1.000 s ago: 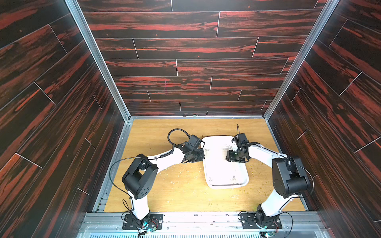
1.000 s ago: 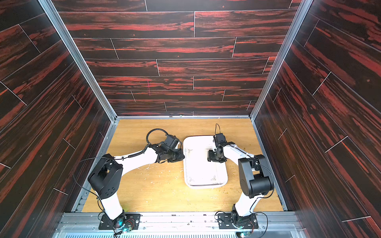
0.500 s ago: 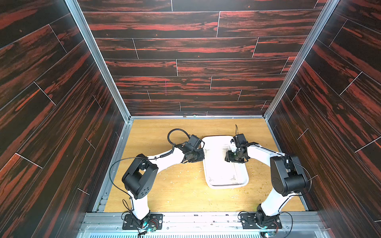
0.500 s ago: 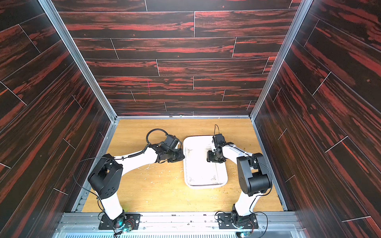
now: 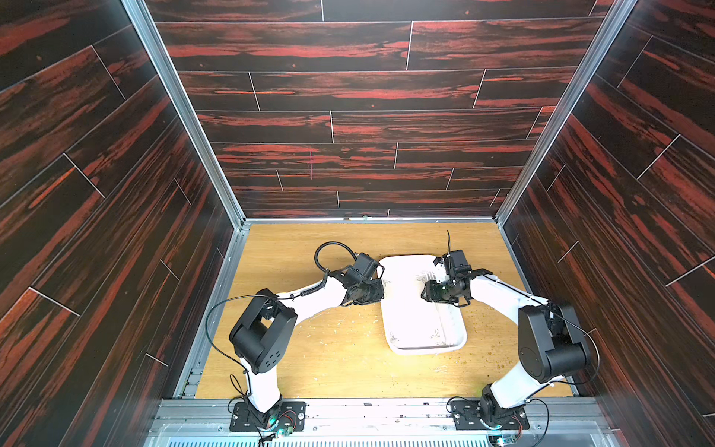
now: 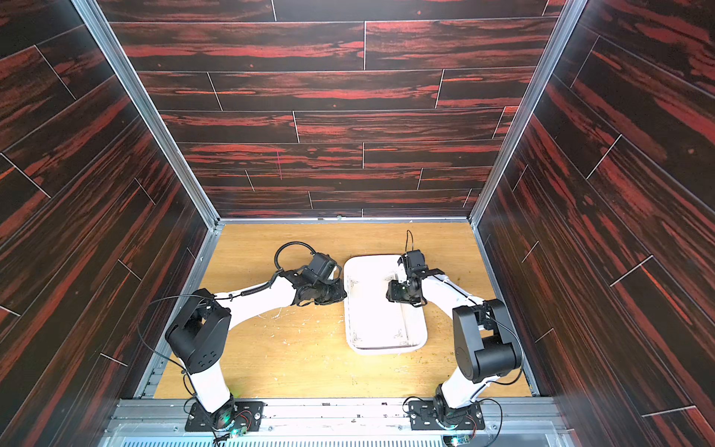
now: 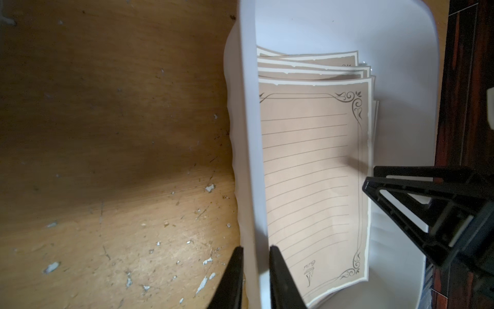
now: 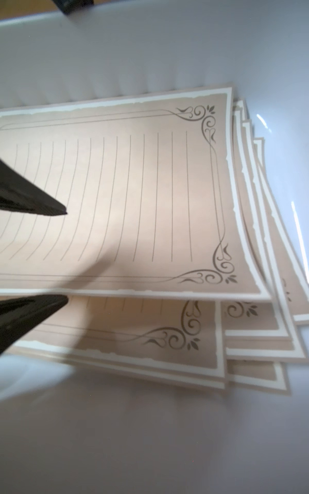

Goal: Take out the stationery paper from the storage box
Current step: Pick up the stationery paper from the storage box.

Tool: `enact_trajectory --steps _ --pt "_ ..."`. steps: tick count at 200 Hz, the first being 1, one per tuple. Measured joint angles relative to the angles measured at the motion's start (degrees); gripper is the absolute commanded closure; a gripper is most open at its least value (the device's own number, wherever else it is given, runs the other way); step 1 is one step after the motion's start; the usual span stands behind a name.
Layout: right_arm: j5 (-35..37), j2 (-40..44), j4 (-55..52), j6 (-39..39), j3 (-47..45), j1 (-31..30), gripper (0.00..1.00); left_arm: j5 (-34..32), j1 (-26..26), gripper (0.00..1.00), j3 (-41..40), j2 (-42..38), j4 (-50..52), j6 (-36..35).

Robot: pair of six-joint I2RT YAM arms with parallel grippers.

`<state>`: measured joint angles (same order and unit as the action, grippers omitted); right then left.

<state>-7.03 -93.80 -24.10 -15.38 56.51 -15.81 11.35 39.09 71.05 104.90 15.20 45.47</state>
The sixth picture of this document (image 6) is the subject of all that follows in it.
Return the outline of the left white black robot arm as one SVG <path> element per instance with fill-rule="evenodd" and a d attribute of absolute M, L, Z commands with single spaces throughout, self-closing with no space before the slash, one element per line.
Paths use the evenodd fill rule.
<path fill-rule="evenodd" d="M 342 279 L 315 279 L 305 269 L 279 271 L 267 283 L 234 292 L 190 294 L 165 338 L 195 391 L 200 411 L 215 431 L 231 430 L 238 410 L 220 365 L 229 332 L 270 310 L 332 305 L 346 299 Z"/>

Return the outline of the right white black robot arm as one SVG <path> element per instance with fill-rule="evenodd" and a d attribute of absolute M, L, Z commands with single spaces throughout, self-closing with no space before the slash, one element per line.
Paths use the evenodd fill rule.
<path fill-rule="evenodd" d="M 389 281 L 387 300 L 423 307 L 433 304 L 452 319 L 457 368 L 438 385 L 432 400 L 434 417 L 454 429 L 478 408 L 477 398 L 491 385 L 520 371 L 523 349 L 499 300 L 484 300 L 453 283 L 441 270 L 400 274 Z"/>

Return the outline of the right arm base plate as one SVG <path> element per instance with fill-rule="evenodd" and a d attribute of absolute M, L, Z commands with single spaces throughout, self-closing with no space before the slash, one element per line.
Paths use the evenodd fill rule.
<path fill-rule="evenodd" d="M 403 403 L 412 430 L 485 430 L 482 408 L 474 402 L 454 409 L 434 400 L 409 399 Z"/>

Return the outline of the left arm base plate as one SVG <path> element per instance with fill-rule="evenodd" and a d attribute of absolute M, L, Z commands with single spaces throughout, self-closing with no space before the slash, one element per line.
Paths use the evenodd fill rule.
<path fill-rule="evenodd" d="M 260 429 L 266 404 L 260 400 L 231 400 L 219 410 L 210 413 L 200 402 L 194 402 L 189 411 L 184 430 L 243 436 Z"/>

